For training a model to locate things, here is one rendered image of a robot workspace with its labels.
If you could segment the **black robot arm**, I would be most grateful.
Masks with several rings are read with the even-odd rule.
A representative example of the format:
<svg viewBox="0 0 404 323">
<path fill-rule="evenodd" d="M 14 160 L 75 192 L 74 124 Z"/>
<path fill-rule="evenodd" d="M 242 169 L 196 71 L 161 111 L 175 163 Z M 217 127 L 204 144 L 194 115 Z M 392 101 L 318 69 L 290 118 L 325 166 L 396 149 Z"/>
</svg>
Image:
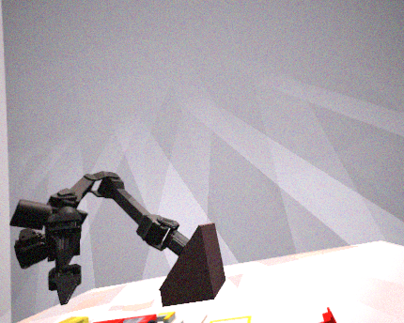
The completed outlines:
<svg viewBox="0 0 404 323">
<path fill-rule="evenodd" d="M 93 184 L 99 180 L 101 180 L 100 187 L 97 191 L 92 191 Z M 82 215 L 83 224 L 87 212 L 77 207 L 88 192 L 92 192 L 96 197 L 114 199 L 138 223 L 136 233 L 148 245 L 160 251 L 168 248 L 180 256 L 189 241 L 178 231 L 180 224 L 177 221 L 150 214 L 138 203 L 125 190 L 124 182 L 118 174 L 101 171 L 92 175 L 85 174 L 70 189 L 65 188 L 52 194 L 46 204 L 20 200 L 9 225 L 26 228 L 20 231 L 19 239 L 15 240 L 14 245 L 22 269 L 36 265 L 46 257 L 48 262 L 54 261 L 49 259 L 49 243 L 45 240 L 45 234 L 37 233 L 33 229 L 42 230 L 45 219 L 55 213 L 77 212 Z"/>
</svg>

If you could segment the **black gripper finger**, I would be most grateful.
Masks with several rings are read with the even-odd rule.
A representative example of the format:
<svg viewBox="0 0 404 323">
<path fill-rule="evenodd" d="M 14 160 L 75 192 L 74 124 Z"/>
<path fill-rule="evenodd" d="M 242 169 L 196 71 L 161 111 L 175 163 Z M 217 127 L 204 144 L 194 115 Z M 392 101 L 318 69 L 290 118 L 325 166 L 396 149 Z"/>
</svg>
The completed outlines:
<svg viewBox="0 0 404 323">
<path fill-rule="evenodd" d="M 61 305 L 68 304 L 76 285 L 81 283 L 81 273 L 61 276 L 49 280 L 49 288 L 57 290 Z"/>
<path fill-rule="evenodd" d="M 66 269 L 81 239 L 81 226 L 48 229 L 45 240 L 54 246 L 59 270 Z"/>
</svg>

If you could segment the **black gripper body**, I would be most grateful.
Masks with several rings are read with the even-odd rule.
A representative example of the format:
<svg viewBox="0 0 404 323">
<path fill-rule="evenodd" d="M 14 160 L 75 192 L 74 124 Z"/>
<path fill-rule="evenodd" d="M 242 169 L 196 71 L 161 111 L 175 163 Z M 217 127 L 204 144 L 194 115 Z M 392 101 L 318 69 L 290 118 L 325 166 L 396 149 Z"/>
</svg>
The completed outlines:
<svg viewBox="0 0 404 323">
<path fill-rule="evenodd" d="M 56 229 L 56 228 L 64 228 L 64 227 L 73 227 L 75 225 L 81 226 L 82 232 L 82 215 L 77 212 L 66 212 L 66 213 L 55 213 L 52 216 L 49 216 L 45 219 L 44 222 L 44 230 L 48 229 Z M 48 244 L 49 246 L 49 259 L 54 259 L 55 267 L 49 270 L 48 283 L 50 279 L 59 278 L 61 276 L 67 276 L 72 274 L 81 273 L 81 282 L 82 283 L 82 269 L 78 264 L 69 265 L 66 269 L 59 270 L 57 259 L 55 255 L 54 246 Z M 75 250 L 75 255 L 80 255 L 80 241 Z"/>
</svg>

